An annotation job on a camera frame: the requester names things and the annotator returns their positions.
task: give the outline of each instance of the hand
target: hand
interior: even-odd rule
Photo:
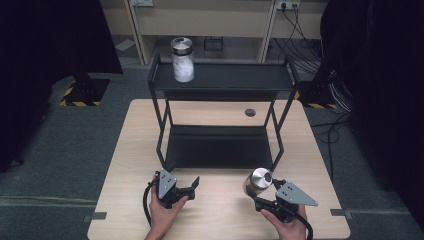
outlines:
[[[262,215],[272,224],[278,232],[280,240],[305,240],[306,227],[299,220],[294,219],[289,223],[283,223],[278,218],[267,210],[261,210]],[[299,205],[297,213],[306,218],[306,210],[304,205]]]
[[[171,228],[177,214],[188,201],[188,196],[181,198],[171,209],[166,209],[156,196],[156,186],[152,187],[150,195],[151,201],[149,208],[152,221],[150,231],[145,240],[159,240]]]

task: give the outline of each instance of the power outlet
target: power outlet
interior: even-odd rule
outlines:
[[[133,7],[153,7],[153,0],[130,0]]]
[[[285,3],[286,4],[286,10],[293,10],[293,9],[299,9],[300,6],[300,0],[279,0],[277,9],[283,9],[281,5]]]

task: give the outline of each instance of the wooden table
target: wooden table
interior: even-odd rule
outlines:
[[[173,120],[185,124],[262,124],[267,111],[264,103],[174,102]],[[283,109],[284,100],[276,103]],[[256,110],[247,117],[244,110]],[[270,148],[277,149],[270,128]],[[161,165],[156,155],[159,126],[152,101],[134,100],[128,110],[96,213],[105,219],[93,219],[89,239],[144,239],[150,229],[144,215],[142,198],[147,182]],[[344,216],[332,216],[340,209],[334,188],[324,166],[302,105],[294,102],[281,129],[285,152],[273,173],[286,179],[319,202],[307,207],[314,237],[344,239],[350,234]],[[163,152],[166,152],[166,136]],[[188,187],[200,176],[196,199],[189,201],[177,217],[166,239],[277,239],[274,227],[255,211],[242,183],[253,169],[174,169],[177,187]],[[260,197],[275,200],[270,187]]]

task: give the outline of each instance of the gray carpet floor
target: gray carpet floor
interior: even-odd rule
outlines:
[[[90,216],[106,177],[131,100],[149,98],[147,69],[109,78],[98,107],[62,107],[72,82],[53,86],[44,122],[22,152],[24,164],[0,174],[0,239],[87,239]],[[305,109],[311,126],[334,122],[341,109]],[[314,127],[331,173],[327,131]],[[333,184],[351,229],[349,239],[424,239],[396,192],[375,176],[348,123],[331,133]]]

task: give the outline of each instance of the yellow black warning tape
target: yellow black warning tape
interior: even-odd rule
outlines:
[[[92,79],[96,94],[92,99],[87,100],[77,86],[77,82],[72,82],[71,86],[66,90],[65,95],[60,102],[60,106],[99,106],[103,93],[109,83],[109,79]]]
[[[304,107],[336,109],[335,103],[325,103],[325,104],[323,104],[323,103],[304,102],[304,101],[302,101],[302,99],[300,97],[299,91],[296,91],[296,94],[294,95],[294,99],[299,100],[303,104]]]
[[[87,106],[99,106],[100,102],[67,102],[62,100],[60,106],[73,106],[73,107],[87,107]]]

